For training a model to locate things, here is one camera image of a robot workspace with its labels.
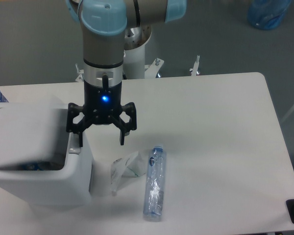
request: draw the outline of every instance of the light blue joint cover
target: light blue joint cover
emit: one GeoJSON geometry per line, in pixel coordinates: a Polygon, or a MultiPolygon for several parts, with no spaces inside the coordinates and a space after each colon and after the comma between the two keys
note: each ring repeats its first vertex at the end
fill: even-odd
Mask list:
{"type": "Polygon", "coordinates": [[[185,15],[187,0],[168,0],[166,22],[174,21],[185,15]]]}
{"type": "Polygon", "coordinates": [[[68,7],[68,9],[69,9],[69,11],[70,11],[70,14],[71,14],[73,20],[74,20],[75,22],[79,22],[78,15],[77,15],[77,14],[75,13],[75,11],[73,10],[72,5],[71,5],[71,3],[70,3],[70,0],[65,0],[65,3],[67,4],[67,7],[68,7]]]}
{"type": "Polygon", "coordinates": [[[82,22],[93,33],[113,36],[127,25],[123,0],[83,0],[82,22]]]}

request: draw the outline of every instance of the white plastic container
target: white plastic container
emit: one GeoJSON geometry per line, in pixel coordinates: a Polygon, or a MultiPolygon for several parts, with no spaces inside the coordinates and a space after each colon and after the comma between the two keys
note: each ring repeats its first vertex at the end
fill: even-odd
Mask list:
{"type": "MultiPolygon", "coordinates": [[[[19,104],[0,103],[0,109],[7,108],[10,105],[19,104]]],[[[65,124],[66,120],[61,120],[58,123],[59,129],[65,131],[65,124]]],[[[4,142],[2,137],[8,135],[23,136],[24,143],[20,141],[20,145],[23,146],[20,146],[19,149],[16,149],[15,146],[10,148],[9,145],[0,148],[2,150],[2,154],[0,154],[0,160],[2,159],[0,162],[0,188],[32,204],[83,205],[91,201],[90,185],[94,159],[85,135],[83,135],[82,148],[78,145],[78,136],[72,133],[66,134],[63,132],[60,135],[60,141],[53,140],[57,147],[64,148],[65,161],[63,168],[60,170],[30,171],[17,166],[26,162],[47,161],[48,158],[52,158],[50,151],[46,150],[49,153],[45,154],[43,146],[35,144],[37,142],[36,137],[39,140],[41,137],[39,131],[42,130],[34,129],[32,130],[33,135],[30,135],[31,128],[25,128],[27,133],[23,135],[11,129],[13,129],[13,125],[11,128],[4,128],[2,123],[0,124],[0,145],[4,142]]]]}

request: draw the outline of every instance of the transparent plastic wrapper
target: transparent plastic wrapper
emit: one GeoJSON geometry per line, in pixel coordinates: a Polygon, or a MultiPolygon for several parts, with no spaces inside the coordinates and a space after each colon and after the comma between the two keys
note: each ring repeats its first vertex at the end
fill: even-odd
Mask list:
{"type": "Polygon", "coordinates": [[[146,158],[144,151],[136,151],[125,158],[115,160],[111,165],[111,190],[116,193],[121,177],[136,178],[146,174],[146,158]]]}

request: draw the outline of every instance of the bottle cap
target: bottle cap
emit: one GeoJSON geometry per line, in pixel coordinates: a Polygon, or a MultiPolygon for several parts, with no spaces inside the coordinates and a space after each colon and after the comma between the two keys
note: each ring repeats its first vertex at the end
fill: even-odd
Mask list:
{"type": "Polygon", "coordinates": [[[154,146],[154,148],[157,149],[158,151],[163,151],[163,144],[158,144],[154,146]]]}

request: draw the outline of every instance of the metal bracket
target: metal bracket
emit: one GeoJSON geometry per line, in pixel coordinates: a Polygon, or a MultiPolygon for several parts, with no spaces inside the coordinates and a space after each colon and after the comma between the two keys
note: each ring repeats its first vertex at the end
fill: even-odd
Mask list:
{"type": "Polygon", "coordinates": [[[77,78],[75,79],[76,82],[83,82],[84,81],[84,70],[79,70],[78,65],[75,64],[77,78]]]}
{"type": "Polygon", "coordinates": [[[145,78],[156,78],[159,76],[159,70],[164,65],[165,61],[159,58],[155,59],[151,65],[145,66],[145,78]]]}

